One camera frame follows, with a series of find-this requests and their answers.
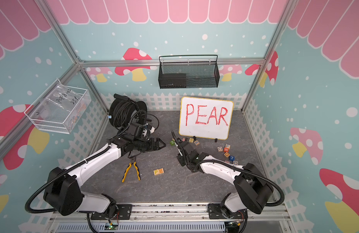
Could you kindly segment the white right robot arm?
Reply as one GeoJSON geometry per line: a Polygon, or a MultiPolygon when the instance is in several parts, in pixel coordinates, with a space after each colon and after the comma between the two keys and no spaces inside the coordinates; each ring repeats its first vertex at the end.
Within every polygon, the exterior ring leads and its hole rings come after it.
{"type": "Polygon", "coordinates": [[[222,215],[224,218],[246,217],[242,211],[261,214],[265,207],[275,207],[285,201],[284,191],[272,180],[266,178],[251,163],[245,166],[233,165],[214,158],[208,153],[198,153],[189,141],[181,141],[171,132],[178,149],[177,159],[181,166],[191,172],[200,172],[216,176],[234,185],[236,191],[227,194],[218,209],[209,213],[222,215]]]}

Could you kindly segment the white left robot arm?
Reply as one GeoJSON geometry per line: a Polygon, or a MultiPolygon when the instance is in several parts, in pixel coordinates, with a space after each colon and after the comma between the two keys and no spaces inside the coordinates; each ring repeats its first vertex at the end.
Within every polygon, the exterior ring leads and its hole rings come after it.
{"type": "Polygon", "coordinates": [[[155,128],[145,123],[139,135],[128,134],[124,129],[109,139],[104,147],[65,169],[59,167],[51,170],[48,181],[35,191],[26,201],[24,209],[31,214],[57,211],[63,216],[74,212],[98,213],[106,219],[119,214],[116,200],[107,194],[91,194],[81,191],[81,186],[99,170],[111,162],[128,154],[133,162],[131,152],[139,153],[162,149],[162,141],[151,138],[155,128]]]}

